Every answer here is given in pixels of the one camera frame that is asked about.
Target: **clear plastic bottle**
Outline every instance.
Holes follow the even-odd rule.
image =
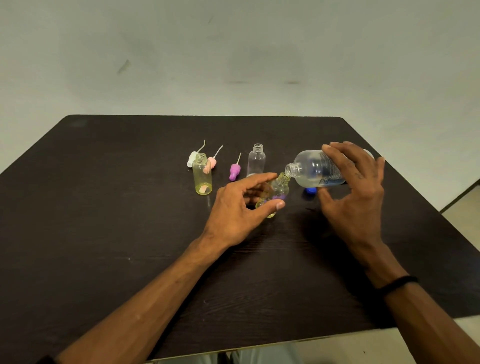
[[[255,208],[260,207],[265,202],[269,200],[276,200],[282,199],[285,200],[287,197],[290,188],[288,187],[288,182],[290,181],[290,177],[287,177],[284,172],[280,173],[276,180],[273,180],[269,183],[269,188],[265,191],[265,196],[260,201],[257,202]],[[273,214],[268,215],[268,218],[275,216],[276,212]]]
[[[195,191],[198,194],[205,195],[212,191],[212,168],[210,166],[210,161],[207,159],[205,153],[198,153],[196,155],[192,170]]]
[[[264,146],[261,144],[255,144],[253,146],[253,150],[248,155],[247,177],[256,173],[263,173],[264,167],[265,167]]]
[[[285,166],[285,174],[295,178],[305,188],[334,186],[345,182],[338,167],[321,150],[300,152],[293,163]]]

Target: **bottle neck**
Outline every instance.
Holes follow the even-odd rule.
[[[197,164],[205,164],[207,163],[207,156],[205,153],[197,153],[196,157],[195,157],[195,162],[197,162]]]
[[[300,166],[298,163],[289,163],[285,166],[285,173],[281,173],[280,175],[284,174],[289,179],[292,177],[297,177],[300,173]]]
[[[287,185],[290,181],[290,177],[287,176],[284,172],[280,173],[278,178],[276,179],[279,184]]]
[[[260,143],[257,143],[253,146],[253,152],[255,154],[261,154],[264,151],[264,146]]]

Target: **fingernail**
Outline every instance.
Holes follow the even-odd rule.
[[[278,204],[276,205],[276,210],[281,210],[285,207],[285,201],[280,200]]]

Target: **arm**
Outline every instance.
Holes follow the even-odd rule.
[[[126,303],[60,353],[60,364],[143,363],[163,330],[205,270],[242,242],[271,213],[285,206],[272,200],[256,210],[258,185],[275,173],[255,174],[218,190],[200,238]]]
[[[351,188],[351,194],[341,200],[333,200],[325,188],[318,189],[322,211],[336,233],[375,288],[408,275],[381,239],[385,160],[380,157],[375,161],[349,142],[324,145],[322,150]],[[480,347],[419,284],[407,283],[384,299],[417,363],[480,363]]]

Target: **white wall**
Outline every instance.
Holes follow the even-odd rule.
[[[474,0],[3,0],[0,170],[68,114],[341,116],[440,209],[480,177],[479,13]]]

